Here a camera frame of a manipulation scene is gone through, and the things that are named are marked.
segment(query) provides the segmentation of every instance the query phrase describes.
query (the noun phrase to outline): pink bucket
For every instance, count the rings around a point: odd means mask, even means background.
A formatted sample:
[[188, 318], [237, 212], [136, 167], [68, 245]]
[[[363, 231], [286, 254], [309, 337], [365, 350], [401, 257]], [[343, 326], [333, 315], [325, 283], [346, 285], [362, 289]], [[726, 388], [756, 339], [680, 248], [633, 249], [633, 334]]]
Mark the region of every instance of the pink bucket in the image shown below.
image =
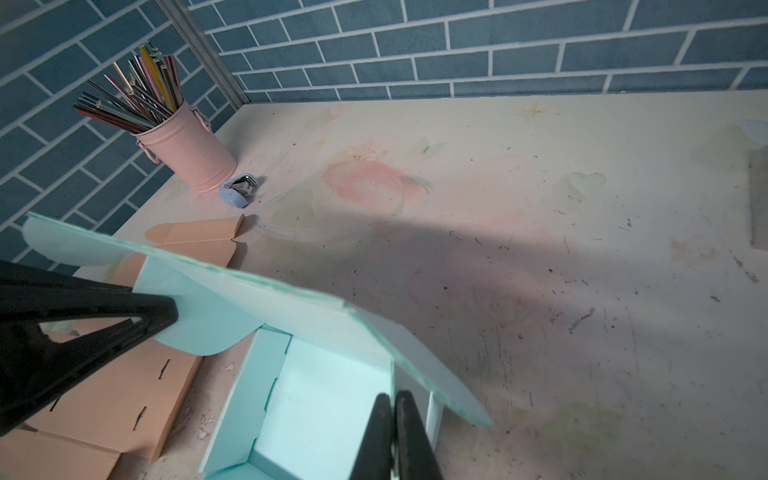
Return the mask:
[[134, 136], [150, 160], [164, 162], [199, 194], [216, 190], [237, 167], [232, 154], [211, 131], [205, 115], [187, 102], [162, 124]]

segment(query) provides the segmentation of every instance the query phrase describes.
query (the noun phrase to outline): green stain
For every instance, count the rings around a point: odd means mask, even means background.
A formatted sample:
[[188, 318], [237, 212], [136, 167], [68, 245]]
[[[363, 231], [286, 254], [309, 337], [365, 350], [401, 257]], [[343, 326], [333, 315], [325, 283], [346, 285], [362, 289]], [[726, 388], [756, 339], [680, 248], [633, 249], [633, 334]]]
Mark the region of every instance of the green stain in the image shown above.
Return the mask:
[[539, 434], [549, 449], [590, 457], [619, 439], [621, 417], [610, 410], [575, 402], [558, 410]]

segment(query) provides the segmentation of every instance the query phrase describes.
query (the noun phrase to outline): blue brick wall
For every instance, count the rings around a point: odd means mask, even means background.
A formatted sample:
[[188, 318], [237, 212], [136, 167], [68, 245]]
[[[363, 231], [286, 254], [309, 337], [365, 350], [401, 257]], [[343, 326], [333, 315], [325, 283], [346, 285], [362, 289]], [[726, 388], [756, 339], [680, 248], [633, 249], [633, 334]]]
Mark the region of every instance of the blue brick wall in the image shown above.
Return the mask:
[[252, 102], [768, 88], [767, 0], [188, 0]]
[[178, 56], [185, 97], [214, 127], [233, 109], [154, 0], [0, 3], [0, 259], [72, 274], [27, 247], [24, 213], [114, 233], [173, 173], [128, 133], [77, 114], [85, 82], [109, 87], [111, 62], [150, 40]]

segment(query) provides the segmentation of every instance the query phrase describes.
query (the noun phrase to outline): white table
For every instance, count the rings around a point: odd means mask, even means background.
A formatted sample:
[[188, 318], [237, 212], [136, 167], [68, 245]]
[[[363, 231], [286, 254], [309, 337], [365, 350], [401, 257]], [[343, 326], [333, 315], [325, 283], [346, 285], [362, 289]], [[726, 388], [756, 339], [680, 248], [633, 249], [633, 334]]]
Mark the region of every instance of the white table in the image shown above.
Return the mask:
[[[230, 266], [406, 325], [497, 425], [445, 414], [446, 478], [768, 475], [758, 146], [735, 127], [768, 120], [768, 91], [359, 102], [338, 118], [332, 105], [248, 105], [222, 127], [238, 173], [266, 176], [245, 210], [173, 177], [117, 236], [242, 212]], [[354, 155], [384, 165], [380, 183], [337, 184], [355, 206], [327, 200], [321, 173]], [[394, 208], [376, 190], [391, 167], [417, 186]], [[204, 360], [145, 480], [201, 478], [243, 353]]]

